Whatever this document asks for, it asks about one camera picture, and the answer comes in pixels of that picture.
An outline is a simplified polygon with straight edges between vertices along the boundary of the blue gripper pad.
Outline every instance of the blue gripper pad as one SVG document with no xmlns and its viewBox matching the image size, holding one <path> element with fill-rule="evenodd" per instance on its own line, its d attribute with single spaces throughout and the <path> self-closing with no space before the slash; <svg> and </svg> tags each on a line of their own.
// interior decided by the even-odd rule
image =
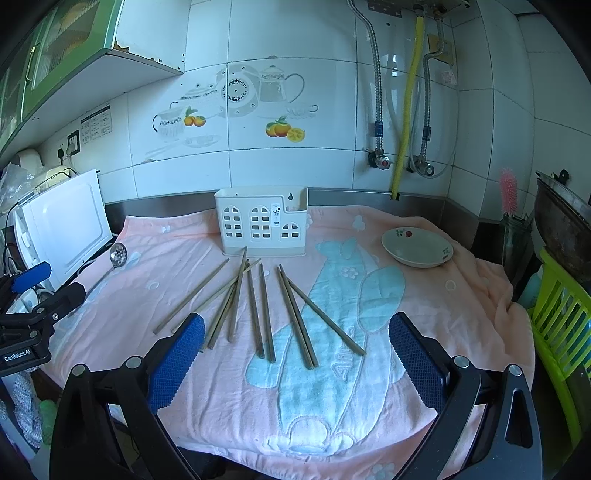
<svg viewBox="0 0 591 480">
<path fill-rule="evenodd" d="M 147 401 L 153 414 L 156 414 L 160 408 L 170 405 L 203 344 L 205 337 L 203 319 L 196 313 L 192 313 L 187 320 L 188 323 L 181 335 L 174 341 L 150 376 Z"/>
<path fill-rule="evenodd" d="M 390 343 L 423 403 L 441 413 L 447 398 L 445 376 L 429 357 L 419 338 L 421 334 L 414 326 L 411 329 L 405 319 L 410 323 L 408 317 L 401 312 L 390 319 Z"/>
</svg>

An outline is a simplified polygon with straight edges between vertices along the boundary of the yellow gas hose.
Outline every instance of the yellow gas hose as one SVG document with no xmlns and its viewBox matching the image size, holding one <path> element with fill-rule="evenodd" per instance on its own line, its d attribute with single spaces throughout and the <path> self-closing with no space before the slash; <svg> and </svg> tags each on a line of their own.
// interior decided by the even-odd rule
<svg viewBox="0 0 591 480">
<path fill-rule="evenodd" d="M 417 24 L 414 30 L 414 47 L 413 60 L 410 64 L 410 71 L 407 76 L 406 89 L 404 91 L 404 113 L 402 115 L 402 139 L 398 149 L 398 159 L 396 161 L 396 169 L 394 170 L 394 177 L 392 178 L 392 200 L 398 199 L 398 189 L 400 188 L 400 180 L 402 178 L 402 170 L 404 168 L 404 158 L 407 155 L 408 144 L 410 141 L 410 115 L 413 109 L 413 90 L 416 83 L 416 75 L 418 66 L 423 56 L 423 36 L 425 30 L 425 21 L 422 16 L 417 16 Z"/>
</svg>

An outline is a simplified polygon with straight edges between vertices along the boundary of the microwave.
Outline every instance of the microwave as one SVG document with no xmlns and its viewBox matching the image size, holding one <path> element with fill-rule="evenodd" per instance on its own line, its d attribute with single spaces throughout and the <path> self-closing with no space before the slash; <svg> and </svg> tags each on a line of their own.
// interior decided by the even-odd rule
<svg viewBox="0 0 591 480">
<path fill-rule="evenodd" d="M 96 170 L 76 175 L 14 209 L 15 243 L 26 268 L 51 265 L 41 285 L 56 291 L 112 239 Z"/>
</svg>

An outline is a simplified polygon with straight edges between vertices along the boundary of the bowl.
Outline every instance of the bowl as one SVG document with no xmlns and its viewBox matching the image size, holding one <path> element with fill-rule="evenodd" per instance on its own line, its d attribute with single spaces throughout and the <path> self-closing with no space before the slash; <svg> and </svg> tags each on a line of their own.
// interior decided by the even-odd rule
<svg viewBox="0 0 591 480">
<path fill-rule="evenodd" d="M 389 230 L 382 236 L 382 245 L 400 263 L 415 268 L 437 267 L 453 256 L 450 242 L 422 228 Z"/>
<path fill-rule="evenodd" d="M 546 250 L 579 283 L 591 280 L 591 206 L 538 173 L 535 224 Z"/>
</svg>

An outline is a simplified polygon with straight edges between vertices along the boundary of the chopstick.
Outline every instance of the chopstick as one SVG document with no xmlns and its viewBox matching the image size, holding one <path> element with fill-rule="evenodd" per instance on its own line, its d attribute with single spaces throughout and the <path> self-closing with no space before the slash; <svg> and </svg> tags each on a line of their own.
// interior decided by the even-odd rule
<svg viewBox="0 0 591 480">
<path fill-rule="evenodd" d="M 224 322 L 224 320 L 226 320 L 226 317 L 228 316 L 228 312 L 232 308 L 232 303 L 234 301 L 235 294 L 236 294 L 236 285 L 232 285 L 230 290 L 228 290 L 228 294 L 226 295 L 226 303 L 223 306 L 223 310 L 222 310 L 222 314 L 220 315 L 220 319 L 215 327 L 215 330 L 213 331 L 211 339 L 209 340 L 209 344 L 208 344 L 207 348 L 209 348 L 210 350 L 213 350 L 213 347 L 216 346 L 217 337 L 219 337 L 220 332 L 222 331 L 223 322 Z"/>
<path fill-rule="evenodd" d="M 189 303 L 191 299 L 195 295 L 197 295 L 203 289 L 203 287 L 205 287 L 205 285 L 207 285 L 209 281 L 213 277 L 215 277 L 218 274 L 218 272 L 224 267 L 224 265 L 226 265 L 229 261 L 229 258 L 225 259 L 220 266 L 218 266 L 205 278 L 205 280 L 203 280 L 199 285 L 197 285 L 197 287 L 195 287 L 195 289 L 191 293 L 189 293 L 189 295 L 187 295 L 181 303 L 178 304 L 178 306 L 172 311 L 172 313 L 167 315 L 167 317 L 158 324 L 158 326 L 153 330 L 154 334 L 158 335 L 160 331 L 166 326 L 166 324 L 170 322 L 170 320 L 172 320 L 177 315 L 177 313 L 180 312 L 185 307 L 185 305 Z"/>
<path fill-rule="evenodd" d="M 283 276 L 283 282 L 285 282 L 285 287 L 287 289 L 287 295 L 290 298 L 290 302 L 294 307 L 295 318 L 297 319 L 297 323 L 300 325 L 300 329 L 302 334 L 304 335 L 304 341 L 306 342 L 306 347 L 310 352 L 310 358 L 312 359 L 312 365 L 314 367 L 318 366 L 318 359 L 316 358 L 316 354 L 314 353 L 314 348 L 312 347 L 312 342 L 310 341 L 310 336 L 308 335 L 308 330 L 306 329 L 306 324 L 304 323 L 304 319 L 301 317 L 300 309 L 297 306 L 296 299 L 294 298 L 294 293 L 291 291 L 291 287 L 287 281 L 287 275 L 283 270 L 283 265 L 279 264 L 279 270 L 281 271 L 281 275 Z"/>
<path fill-rule="evenodd" d="M 312 300 L 310 300 L 310 298 L 308 297 L 308 295 L 306 295 L 295 283 L 293 283 L 287 276 L 285 276 L 287 278 L 287 281 L 289 282 L 291 288 L 293 288 L 295 290 L 295 292 L 310 306 L 310 308 L 312 310 L 314 310 L 318 316 L 323 319 L 330 328 L 332 328 L 337 335 L 339 335 L 342 339 L 343 342 L 349 347 L 351 348 L 351 350 L 353 350 L 356 354 L 361 355 L 361 356 L 365 356 L 366 355 L 366 351 L 363 350 L 359 345 L 357 345 L 357 343 L 355 343 L 355 341 L 349 336 L 347 335 L 342 329 L 341 327 L 339 327 L 335 322 L 333 322 L 330 317 L 325 314 L 322 310 L 320 310 L 320 307 L 314 303 Z"/>
<path fill-rule="evenodd" d="M 246 280 L 248 281 L 248 293 L 251 301 L 252 324 L 255 329 L 256 354 L 259 358 L 265 358 L 265 349 L 262 345 L 261 325 L 259 324 L 258 310 L 256 308 L 255 284 L 252 280 L 252 270 L 248 271 Z"/>
<path fill-rule="evenodd" d="M 255 265 L 257 265 L 260 261 L 261 261 L 260 258 L 258 260 L 255 260 L 252 263 L 252 265 L 250 267 L 246 268 L 244 271 L 245 272 L 249 271 L 252 267 L 254 267 Z M 211 302 L 213 302 L 216 298 L 218 298 L 227 288 L 232 287 L 237 281 L 238 281 L 238 276 L 234 277 L 229 282 L 227 282 L 226 284 L 222 285 L 219 289 L 217 289 L 215 292 L 213 292 L 206 300 L 204 300 L 199 305 L 197 305 L 197 307 L 193 309 L 193 312 L 198 313 L 199 310 L 203 310 Z M 181 325 L 181 323 L 179 323 L 173 330 L 176 330 Z"/>
<path fill-rule="evenodd" d="M 232 318 L 230 323 L 230 330 L 228 332 L 228 342 L 234 343 L 234 337 L 236 334 L 236 327 L 238 323 L 238 303 L 240 302 L 240 289 L 242 287 L 242 278 L 244 277 L 244 268 L 246 266 L 246 252 L 248 248 L 244 247 L 244 253 L 242 254 L 242 263 L 240 264 L 240 270 L 238 271 L 238 280 L 236 283 L 236 293 L 232 299 Z"/>
<path fill-rule="evenodd" d="M 232 287 L 224 295 L 224 298 L 222 300 L 222 304 L 220 305 L 215 317 L 213 318 L 212 324 L 209 327 L 209 331 L 207 332 L 205 340 L 203 341 L 203 345 L 202 345 L 201 349 L 199 350 L 200 352 L 203 352 L 203 350 L 209 345 L 209 342 L 213 337 L 213 332 L 216 331 L 217 324 L 221 321 L 222 316 L 224 315 L 224 312 L 226 311 L 226 306 L 228 305 L 228 301 L 230 300 L 230 297 L 232 296 L 233 291 L 234 291 L 234 288 Z"/>
<path fill-rule="evenodd" d="M 306 364 L 306 368 L 308 370 L 312 370 L 314 368 L 314 363 L 312 362 L 312 357 L 310 355 L 310 351 L 308 350 L 308 346 L 306 345 L 306 341 L 304 340 L 304 333 L 302 332 L 300 324 L 297 321 L 297 316 L 296 316 L 297 305 L 294 307 L 294 303 L 292 303 L 291 298 L 290 298 L 290 292 L 288 290 L 287 282 L 285 281 L 285 278 L 281 274 L 281 270 L 279 268 L 278 268 L 278 271 L 279 271 L 279 283 L 283 286 L 283 293 L 287 297 L 287 302 L 286 302 L 287 309 L 290 312 L 291 321 L 293 322 L 293 325 L 294 325 L 294 332 L 295 332 L 295 335 L 296 335 L 298 342 L 300 344 L 301 354 L 304 357 L 304 363 Z"/>
<path fill-rule="evenodd" d="M 269 298 L 267 297 L 267 282 L 265 281 L 265 267 L 261 264 L 261 293 L 262 293 L 262 316 L 265 323 L 265 334 L 267 346 L 269 347 L 269 361 L 275 363 L 275 345 L 273 345 L 273 331 L 271 329 L 271 315 L 269 314 Z"/>
</svg>

